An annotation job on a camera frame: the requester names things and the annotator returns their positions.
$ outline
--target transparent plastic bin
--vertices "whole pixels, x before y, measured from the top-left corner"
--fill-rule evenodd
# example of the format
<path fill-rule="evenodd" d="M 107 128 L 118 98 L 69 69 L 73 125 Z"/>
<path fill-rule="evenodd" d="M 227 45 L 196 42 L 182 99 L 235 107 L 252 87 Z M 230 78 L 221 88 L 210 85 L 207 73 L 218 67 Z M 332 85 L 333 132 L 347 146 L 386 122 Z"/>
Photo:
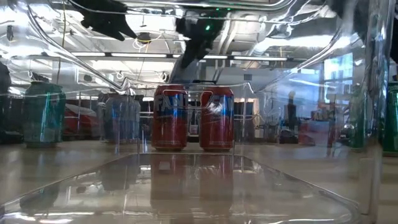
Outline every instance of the transparent plastic bin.
<path fill-rule="evenodd" d="M 37 150 L 67 141 L 132 155 L 44 188 L 45 208 L 6 203 L 7 222 L 51 209 L 78 223 L 377 220 L 394 1 L 79 2 L 1 6 L 1 142 L 25 147 L 28 132 Z M 180 76 L 190 54 L 195 69 Z M 26 94 L 32 81 L 61 90 Z M 59 198 L 75 186 L 93 200 L 71 214 Z"/>

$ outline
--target fluorescent light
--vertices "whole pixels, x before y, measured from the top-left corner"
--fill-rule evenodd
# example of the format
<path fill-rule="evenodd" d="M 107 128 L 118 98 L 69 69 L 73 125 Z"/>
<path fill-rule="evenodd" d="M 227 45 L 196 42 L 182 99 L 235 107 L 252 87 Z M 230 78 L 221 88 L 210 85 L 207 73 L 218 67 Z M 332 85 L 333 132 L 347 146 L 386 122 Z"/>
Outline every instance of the fluorescent light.
<path fill-rule="evenodd" d="M 153 101 L 154 100 L 154 98 L 153 97 L 151 97 L 151 96 L 145 96 L 145 97 L 143 97 L 143 99 L 142 99 L 143 101 Z"/>
<path fill-rule="evenodd" d="M 276 62 L 287 61 L 287 58 L 278 58 L 278 57 L 234 56 L 234 59 L 235 60 L 263 60 L 263 61 L 276 61 Z"/>
<path fill-rule="evenodd" d="M 60 215 L 94 215 L 94 212 L 50 212 L 50 213 L 36 213 L 35 216 L 43 216 L 43 215 L 48 215 L 48 216 L 60 216 Z"/>
<path fill-rule="evenodd" d="M 64 218 L 64 219 L 59 219 L 59 220 L 39 220 L 40 223 L 44 224 L 66 224 L 72 222 L 71 219 Z"/>
<path fill-rule="evenodd" d="M 9 92 L 9 93 L 12 93 L 12 94 L 15 94 L 15 95 L 23 95 L 23 94 L 24 94 L 24 92 L 18 90 L 18 89 L 15 88 L 15 87 L 10 87 L 10 88 L 8 89 L 8 92 Z"/>
<path fill-rule="evenodd" d="M 130 54 L 130 53 L 112 53 L 113 57 L 144 57 L 144 58 L 166 58 L 166 54 Z"/>
<path fill-rule="evenodd" d="M 362 63 L 363 63 L 363 59 L 359 59 L 359 60 L 354 61 L 354 64 L 356 66 L 360 66 Z"/>
<path fill-rule="evenodd" d="M 206 55 L 204 59 L 227 59 L 227 56 L 222 55 Z"/>
<path fill-rule="evenodd" d="M 72 52 L 76 57 L 104 57 L 105 53 L 102 52 Z"/>
<path fill-rule="evenodd" d="M 92 96 L 91 98 L 90 96 L 80 96 L 80 98 L 82 100 L 98 100 L 98 96 Z"/>
<path fill-rule="evenodd" d="M 21 215 L 21 214 L 16 214 L 15 218 L 25 220 L 25 221 L 32 221 L 32 222 L 36 221 L 36 219 L 34 217 L 28 217 L 26 215 Z"/>
<path fill-rule="evenodd" d="M 179 58 L 181 55 L 173 55 L 173 58 Z M 204 59 L 227 59 L 228 56 L 223 55 L 206 55 Z"/>
<path fill-rule="evenodd" d="M 301 68 L 300 69 L 301 74 L 309 74 L 309 75 L 314 75 L 315 70 L 314 69 L 308 69 L 308 68 Z"/>

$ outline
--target black object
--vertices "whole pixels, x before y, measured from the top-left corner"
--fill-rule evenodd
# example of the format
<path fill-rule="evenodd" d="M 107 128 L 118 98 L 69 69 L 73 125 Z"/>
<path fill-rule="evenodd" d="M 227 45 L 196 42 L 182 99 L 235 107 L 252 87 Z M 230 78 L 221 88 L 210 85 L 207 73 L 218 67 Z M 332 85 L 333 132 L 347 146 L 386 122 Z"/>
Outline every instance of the black object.
<path fill-rule="evenodd" d="M 295 136 L 291 130 L 282 130 L 280 132 L 279 144 L 298 144 L 299 139 Z"/>
<path fill-rule="evenodd" d="M 216 84 L 216 81 L 213 80 L 194 80 L 192 81 L 192 83 L 212 83 L 212 84 Z"/>
<path fill-rule="evenodd" d="M 296 117 L 296 105 L 294 105 L 295 92 L 291 91 L 289 93 L 289 103 L 287 104 L 287 126 L 291 131 L 294 131 L 296 127 L 297 117 Z"/>
<path fill-rule="evenodd" d="M 188 65 L 195 59 L 201 60 L 213 48 L 213 41 L 220 34 L 224 26 L 224 18 L 229 10 L 218 8 L 197 8 L 187 7 L 185 12 L 186 17 L 176 19 L 176 31 L 184 37 L 190 38 L 186 41 L 187 48 L 185 49 L 181 68 L 187 68 Z M 191 19 L 195 14 L 200 18 L 208 19 Z"/>
<path fill-rule="evenodd" d="M 82 26 L 86 28 L 92 27 L 93 31 L 120 41 L 125 39 L 121 33 L 134 39 L 137 38 L 136 33 L 131 30 L 126 22 L 124 13 L 127 13 L 127 6 L 125 4 L 113 0 L 74 0 L 70 2 L 84 16 L 81 21 Z M 116 12 L 118 14 L 102 13 L 101 11 Z"/>
<path fill-rule="evenodd" d="M 148 32 L 141 32 L 138 34 L 137 41 L 141 44 L 149 44 L 151 41 L 150 34 Z"/>
<path fill-rule="evenodd" d="M 59 190 L 59 184 L 49 185 L 39 191 L 23 196 L 19 201 L 19 206 L 23 212 L 29 215 L 33 215 L 40 211 L 46 211 L 54 206 L 54 202 L 58 198 Z"/>
<path fill-rule="evenodd" d="M 84 81 L 86 81 L 86 82 L 92 82 L 92 81 L 93 81 L 93 77 L 91 77 L 90 75 L 85 75 L 85 76 L 83 77 L 83 79 L 84 79 Z"/>
<path fill-rule="evenodd" d="M 196 101 L 196 100 L 195 101 L 189 101 L 188 104 L 190 106 L 196 106 L 196 107 L 200 106 L 200 102 Z M 198 136 L 193 136 L 193 135 L 197 135 L 199 133 L 199 130 L 198 130 L 199 114 L 198 114 L 197 110 L 192 110 L 192 114 L 191 114 L 189 122 L 190 122 L 189 123 L 189 131 L 188 131 L 189 135 L 188 135 L 187 141 L 188 142 L 199 142 L 199 135 Z M 195 133 L 191 133 L 191 131 L 192 131 L 191 127 L 192 126 L 196 126 L 197 127 Z"/>
<path fill-rule="evenodd" d="M 76 194 L 83 194 L 83 193 L 86 192 L 86 190 L 87 190 L 87 187 L 79 186 L 79 187 L 76 188 Z"/>
<path fill-rule="evenodd" d="M 45 82 L 45 83 L 49 83 L 50 80 L 48 78 L 45 78 L 42 75 L 39 75 L 38 73 L 32 72 L 32 81 L 41 81 L 41 82 Z"/>
<path fill-rule="evenodd" d="M 11 86 L 10 72 L 3 63 L 0 62 L 0 132 L 6 130 L 6 116 L 9 109 L 8 89 Z"/>
<path fill-rule="evenodd" d="M 12 31 L 12 25 L 7 26 L 7 40 L 12 41 L 14 39 L 14 31 Z"/>
<path fill-rule="evenodd" d="M 138 157 L 132 156 L 103 166 L 101 180 L 104 190 L 129 189 L 131 184 L 136 183 L 138 173 L 140 173 L 137 163 Z"/>

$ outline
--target person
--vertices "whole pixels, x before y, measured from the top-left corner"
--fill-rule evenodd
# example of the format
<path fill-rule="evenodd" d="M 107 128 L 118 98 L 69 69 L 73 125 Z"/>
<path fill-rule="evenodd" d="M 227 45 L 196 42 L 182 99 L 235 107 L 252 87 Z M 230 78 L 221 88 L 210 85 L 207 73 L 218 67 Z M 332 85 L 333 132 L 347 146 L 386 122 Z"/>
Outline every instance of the person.
<path fill-rule="evenodd" d="M 328 110 L 329 130 L 328 130 L 328 143 L 327 143 L 327 157 L 334 157 L 335 150 L 332 150 L 333 142 L 336 139 L 336 95 L 330 99 L 329 110 Z"/>
<path fill-rule="evenodd" d="M 296 126 L 296 105 L 294 105 L 295 92 L 291 91 L 289 93 L 289 102 L 287 103 L 287 124 L 289 129 L 294 133 L 294 128 Z"/>
<path fill-rule="evenodd" d="M 9 107 L 8 89 L 10 86 L 10 72 L 7 66 L 0 62 L 0 142 L 2 141 L 6 131 L 6 117 Z"/>

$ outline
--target ceiling light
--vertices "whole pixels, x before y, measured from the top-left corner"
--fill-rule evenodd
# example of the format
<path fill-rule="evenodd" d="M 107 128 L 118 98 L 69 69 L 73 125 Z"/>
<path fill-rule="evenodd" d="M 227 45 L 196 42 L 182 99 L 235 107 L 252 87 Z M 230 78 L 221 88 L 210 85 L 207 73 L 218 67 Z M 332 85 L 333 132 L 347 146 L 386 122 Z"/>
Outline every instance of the ceiling light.
<path fill-rule="evenodd" d="M 44 224 L 66 224 L 72 222 L 71 219 L 64 218 L 64 219 L 59 219 L 59 220 L 39 220 L 40 223 Z"/>
<path fill-rule="evenodd" d="M 12 94 L 15 94 L 15 95 L 23 95 L 23 94 L 24 94 L 24 92 L 18 90 L 18 89 L 15 88 L 15 87 L 10 87 L 10 88 L 8 89 L 8 92 L 9 92 L 9 93 L 12 93 Z"/>
<path fill-rule="evenodd" d="M 143 99 L 142 99 L 143 101 L 153 101 L 154 100 L 154 98 L 153 97 L 151 97 L 151 96 L 145 96 L 145 97 L 143 97 Z"/>
<path fill-rule="evenodd" d="M 79 100 L 98 100 L 98 96 L 76 96 L 76 99 Z"/>
<path fill-rule="evenodd" d="M 26 215 L 21 215 L 21 214 L 16 214 L 15 218 L 25 220 L 25 221 L 33 221 L 33 222 L 36 221 L 36 219 L 34 217 L 28 217 Z"/>
<path fill-rule="evenodd" d="M 285 62 L 287 58 L 282 57 L 248 57 L 248 56 L 234 56 L 235 60 L 262 60 L 262 61 L 276 61 Z"/>
<path fill-rule="evenodd" d="M 359 60 L 354 61 L 354 64 L 356 66 L 360 66 L 362 63 L 363 63 L 363 59 L 359 59 Z"/>
<path fill-rule="evenodd" d="M 144 58 L 166 58 L 166 54 L 130 54 L 112 53 L 113 57 L 144 57 Z"/>
<path fill-rule="evenodd" d="M 109 74 L 109 80 L 111 80 L 112 82 L 114 81 L 114 76 L 112 74 Z"/>
<path fill-rule="evenodd" d="M 74 56 L 77 57 L 104 57 L 105 53 L 102 52 L 72 52 Z"/>
<path fill-rule="evenodd" d="M 222 55 L 206 55 L 204 59 L 227 59 L 228 56 L 222 56 Z"/>

